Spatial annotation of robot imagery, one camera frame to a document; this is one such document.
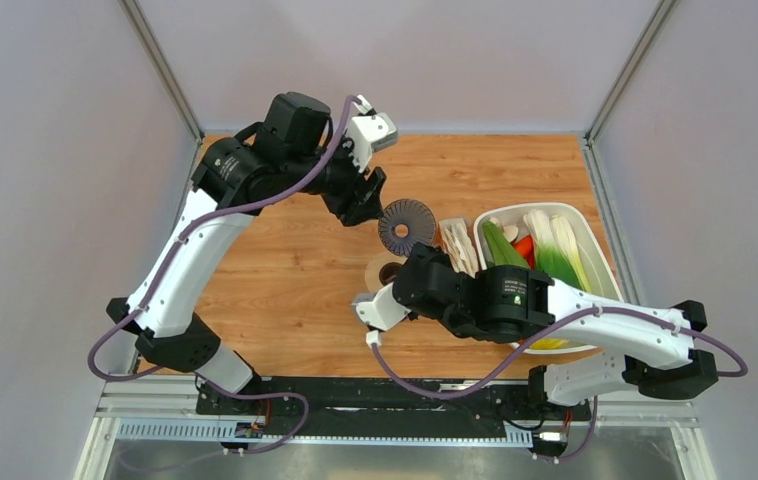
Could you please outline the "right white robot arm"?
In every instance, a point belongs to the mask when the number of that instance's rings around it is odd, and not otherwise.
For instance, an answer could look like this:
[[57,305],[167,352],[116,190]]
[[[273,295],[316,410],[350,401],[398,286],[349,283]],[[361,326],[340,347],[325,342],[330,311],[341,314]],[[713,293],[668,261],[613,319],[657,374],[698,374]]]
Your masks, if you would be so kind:
[[525,402],[539,418],[617,391],[691,400],[720,377],[714,355],[694,345],[706,326],[699,302],[638,307],[511,264],[470,276],[421,243],[388,286],[405,315],[436,320],[458,338],[516,342],[519,352],[548,336],[599,348],[580,361],[530,370]]

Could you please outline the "wooden ring dripper holder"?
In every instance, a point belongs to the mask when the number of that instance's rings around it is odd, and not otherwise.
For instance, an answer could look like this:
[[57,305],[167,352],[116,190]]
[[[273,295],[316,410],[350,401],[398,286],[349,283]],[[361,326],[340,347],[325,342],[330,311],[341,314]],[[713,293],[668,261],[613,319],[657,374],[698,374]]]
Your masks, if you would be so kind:
[[379,269],[389,263],[397,262],[403,265],[406,261],[405,257],[396,256],[388,252],[383,252],[375,255],[367,264],[364,273],[364,282],[368,292],[377,292],[384,286],[382,286],[378,280]]

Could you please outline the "glass carafe red lid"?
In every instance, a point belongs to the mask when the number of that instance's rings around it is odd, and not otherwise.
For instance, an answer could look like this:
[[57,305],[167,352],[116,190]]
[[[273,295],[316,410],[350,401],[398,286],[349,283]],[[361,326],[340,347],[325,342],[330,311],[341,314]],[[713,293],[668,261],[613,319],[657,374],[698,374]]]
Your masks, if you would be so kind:
[[380,284],[382,286],[385,286],[392,283],[395,280],[401,267],[402,265],[397,262],[389,262],[383,265],[378,272],[378,280]]

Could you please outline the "dark blue coffee dripper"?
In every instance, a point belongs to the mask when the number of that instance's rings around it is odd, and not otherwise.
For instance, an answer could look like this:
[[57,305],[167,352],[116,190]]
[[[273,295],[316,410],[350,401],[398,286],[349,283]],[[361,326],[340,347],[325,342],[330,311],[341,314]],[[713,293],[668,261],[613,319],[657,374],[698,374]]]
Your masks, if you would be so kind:
[[403,198],[383,209],[377,232],[381,243],[390,253],[406,257],[415,244],[431,244],[437,227],[436,218],[425,203]]

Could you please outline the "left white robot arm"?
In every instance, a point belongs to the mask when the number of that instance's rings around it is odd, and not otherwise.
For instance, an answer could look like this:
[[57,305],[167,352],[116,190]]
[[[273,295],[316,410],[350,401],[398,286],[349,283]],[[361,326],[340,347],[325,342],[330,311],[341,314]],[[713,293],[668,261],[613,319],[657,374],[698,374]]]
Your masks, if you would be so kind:
[[255,410],[261,388],[254,370],[202,321],[199,297],[262,210],[295,194],[321,197],[346,227],[379,219],[386,176],[370,162],[398,137],[390,116],[363,96],[347,97],[334,119],[313,97],[276,95],[263,120],[203,153],[155,265],[132,294],[107,305],[115,330],[134,335],[153,369],[194,373],[222,389],[233,412]]

